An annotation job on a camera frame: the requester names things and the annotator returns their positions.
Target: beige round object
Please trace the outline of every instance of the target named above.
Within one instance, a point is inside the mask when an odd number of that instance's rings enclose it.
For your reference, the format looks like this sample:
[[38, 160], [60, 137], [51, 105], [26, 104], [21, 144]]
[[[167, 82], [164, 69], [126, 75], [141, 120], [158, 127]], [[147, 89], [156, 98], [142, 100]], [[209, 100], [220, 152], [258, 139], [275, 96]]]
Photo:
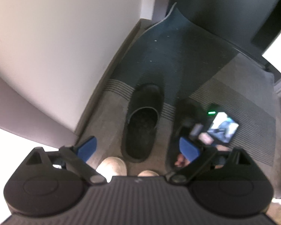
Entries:
[[104, 176], [108, 183], [113, 176], [127, 176], [126, 164], [118, 157], [107, 157], [100, 163], [96, 171]]
[[153, 171], [150, 171], [150, 170], [142, 171], [142, 172], [138, 175], [138, 177], [156, 177], [156, 176], [159, 176], [158, 173], [153, 172]]

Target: wooden baseboard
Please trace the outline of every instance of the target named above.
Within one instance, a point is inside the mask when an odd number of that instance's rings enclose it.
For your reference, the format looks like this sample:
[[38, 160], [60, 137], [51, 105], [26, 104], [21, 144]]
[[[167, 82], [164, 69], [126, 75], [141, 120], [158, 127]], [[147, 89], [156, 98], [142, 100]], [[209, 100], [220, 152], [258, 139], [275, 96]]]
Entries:
[[112, 72], [114, 71], [116, 65], [121, 61], [123, 56], [125, 55], [127, 49], [129, 48], [131, 42], [133, 41], [134, 37], [138, 33], [138, 31], [141, 28], [142, 20], [140, 19], [138, 23], [134, 26], [134, 28], [131, 30], [129, 35], [126, 37], [122, 45], [120, 46], [119, 50], [114, 55], [113, 59], [111, 60], [110, 64], [108, 65], [107, 69], [105, 70], [103, 76], [101, 77], [99, 83], [97, 84], [94, 92], [92, 93], [88, 104], [85, 107], [85, 110], [83, 111], [80, 120], [77, 124], [77, 127], [75, 129], [75, 134], [80, 138], [80, 136], [83, 134], [84, 129], [86, 128], [86, 125], [93, 113], [94, 108], [96, 107], [98, 100], [100, 99], [102, 92], [104, 90], [104, 87], [110, 78]]

